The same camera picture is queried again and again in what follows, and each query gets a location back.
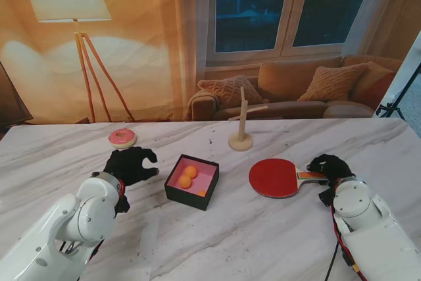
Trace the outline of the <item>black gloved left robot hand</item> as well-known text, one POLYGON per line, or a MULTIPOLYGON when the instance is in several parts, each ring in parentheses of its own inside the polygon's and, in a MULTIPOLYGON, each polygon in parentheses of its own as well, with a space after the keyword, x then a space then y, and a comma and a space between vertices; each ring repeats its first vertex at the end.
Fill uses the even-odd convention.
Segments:
POLYGON ((157 156, 151 149, 142 147, 116 149, 111 153, 103 171, 112 174, 128 187, 159 174, 158 168, 145 168, 143 166, 145 159, 148 159, 151 163, 157 162, 157 156))

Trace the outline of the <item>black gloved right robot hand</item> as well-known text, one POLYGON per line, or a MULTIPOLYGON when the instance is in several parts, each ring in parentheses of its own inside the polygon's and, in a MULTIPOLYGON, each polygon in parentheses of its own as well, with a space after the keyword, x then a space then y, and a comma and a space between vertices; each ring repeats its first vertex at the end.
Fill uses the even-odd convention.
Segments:
POLYGON ((353 177, 349 165, 335 155, 322 154, 314 158, 308 165, 309 172, 322 174, 328 180, 329 187, 334 187, 339 179, 353 177))

